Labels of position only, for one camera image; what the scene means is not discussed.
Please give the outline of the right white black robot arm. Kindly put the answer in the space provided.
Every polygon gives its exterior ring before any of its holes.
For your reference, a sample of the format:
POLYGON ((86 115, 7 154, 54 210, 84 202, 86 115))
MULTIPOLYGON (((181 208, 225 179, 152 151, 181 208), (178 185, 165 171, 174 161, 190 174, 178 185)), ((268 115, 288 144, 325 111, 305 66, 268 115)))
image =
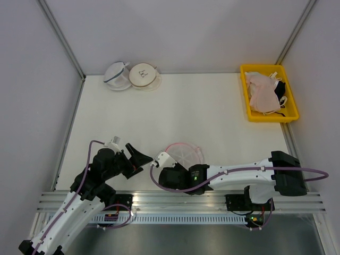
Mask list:
POLYGON ((216 166, 196 164, 189 169, 166 152, 156 157, 160 174, 156 184, 163 190, 189 195, 202 195, 206 191, 240 186, 243 205, 254 210, 272 197, 300 197, 307 188, 297 158, 273 151, 271 157, 250 164, 216 166))

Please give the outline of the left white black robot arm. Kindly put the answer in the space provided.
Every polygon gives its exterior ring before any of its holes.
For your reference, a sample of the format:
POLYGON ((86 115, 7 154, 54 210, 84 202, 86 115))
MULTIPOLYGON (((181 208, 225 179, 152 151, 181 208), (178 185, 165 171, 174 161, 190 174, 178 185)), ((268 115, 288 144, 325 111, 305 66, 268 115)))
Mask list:
POLYGON ((84 170, 76 176, 52 219, 31 240, 21 242, 22 254, 65 254, 97 213, 115 207, 116 191, 106 181, 120 174, 129 179, 152 162, 129 143, 125 147, 130 158, 114 142, 104 144, 94 157, 87 158, 84 170))

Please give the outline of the pink trimmed mesh laundry bag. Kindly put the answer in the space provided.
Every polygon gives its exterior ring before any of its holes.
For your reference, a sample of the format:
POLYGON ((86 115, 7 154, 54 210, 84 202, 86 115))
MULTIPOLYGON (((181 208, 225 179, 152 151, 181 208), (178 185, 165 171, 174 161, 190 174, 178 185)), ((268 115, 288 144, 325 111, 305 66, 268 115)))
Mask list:
POLYGON ((187 170, 194 165, 205 163, 201 148, 191 143, 170 144, 165 152, 187 170))

